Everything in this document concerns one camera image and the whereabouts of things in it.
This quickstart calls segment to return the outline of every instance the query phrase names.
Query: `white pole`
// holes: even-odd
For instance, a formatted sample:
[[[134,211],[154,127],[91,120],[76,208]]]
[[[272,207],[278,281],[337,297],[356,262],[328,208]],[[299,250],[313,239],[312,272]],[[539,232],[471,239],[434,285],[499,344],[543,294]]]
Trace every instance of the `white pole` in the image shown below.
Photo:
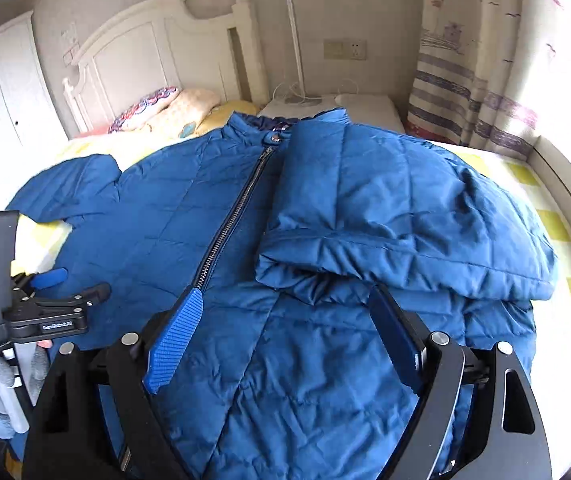
[[[296,57],[296,71],[299,74],[299,89],[301,96],[305,99],[305,85],[303,84],[303,66],[301,64],[301,48],[299,46],[299,33],[296,30],[296,17],[294,16],[294,4],[292,0],[287,2],[287,13],[290,16],[290,27],[292,28],[292,41],[294,43],[294,57]]]

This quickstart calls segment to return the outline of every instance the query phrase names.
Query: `black clamp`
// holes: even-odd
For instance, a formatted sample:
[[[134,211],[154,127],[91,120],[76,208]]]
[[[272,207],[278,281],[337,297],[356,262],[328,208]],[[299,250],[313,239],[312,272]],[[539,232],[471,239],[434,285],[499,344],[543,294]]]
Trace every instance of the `black clamp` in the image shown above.
[[[88,331],[86,309],[110,297],[107,283],[62,300],[35,296],[39,288],[62,282],[64,269],[10,277],[18,211],[0,211],[0,348]]]
[[[368,307],[401,382],[419,396],[377,480],[552,479],[541,415],[509,343],[491,350],[459,346],[401,310],[384,286],[373,288]],[[123,480],[130,461],[146,479],[193,479],[165,439],[143,381],[153,334],[169,323],[171,316],[157,314],[140,336],[128,333],[100,351],[61,346],[34,410],[25,480]],[[109,443],[98,384],[112,387],[129,446],[122,457]],[[438,474],[435,465],[462,384],[474,385],[463,442],[451,466]]]

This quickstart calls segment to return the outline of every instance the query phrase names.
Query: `wall outlet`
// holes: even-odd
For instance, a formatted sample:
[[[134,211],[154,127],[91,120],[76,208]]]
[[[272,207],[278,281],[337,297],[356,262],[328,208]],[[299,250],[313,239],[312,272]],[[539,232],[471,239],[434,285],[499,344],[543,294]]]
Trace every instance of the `wall outlet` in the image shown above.
[[[323,59],[367,59],[367,41],[365,40],[324,40]]]

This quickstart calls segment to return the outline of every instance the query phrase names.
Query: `pillow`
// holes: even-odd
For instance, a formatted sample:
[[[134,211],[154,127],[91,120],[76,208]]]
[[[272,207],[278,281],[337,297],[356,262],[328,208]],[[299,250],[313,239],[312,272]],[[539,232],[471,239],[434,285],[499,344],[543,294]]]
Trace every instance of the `pillow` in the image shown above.
[[[196,129],[196,136],[200,137],[212,130],[222,128],[228,123],[230,116],[234,112],[256,115],[258,111],[259,108],[254,103],[248,101],[228,101],[224,105],[213,108],[210,115],[204,118],[203,122],[199,124],[199,127]]]
[[[119,115],[107,133],[111,134],[118,130],[129,132],[140,128],[161,110],[167,108],[179,96],[180,92],[181,90],[175,86],[166,86],[146,95],[136,105],[129,107]]]
[[[146,124],[153,134],[185,139],[194,136],[203,118],[219,103],[220,97],[211,90],[187,89]]]

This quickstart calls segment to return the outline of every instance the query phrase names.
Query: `jacket sleeve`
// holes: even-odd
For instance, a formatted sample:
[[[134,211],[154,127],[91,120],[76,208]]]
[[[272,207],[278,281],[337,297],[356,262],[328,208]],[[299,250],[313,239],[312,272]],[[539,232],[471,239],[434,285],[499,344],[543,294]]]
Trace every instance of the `jacket sleeve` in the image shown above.
[[[110,155],[66,160],[32,177],[8,209],[17,209],[38,223],[65,220],[77,227],[88,215],[104,213],[118,203],[120,176]]]
[[[306,302],[344,295],[351,278],[475,299],[550,298],[557,258],[528,204],[427,141],[323,119],[291,128],[259,282]]]

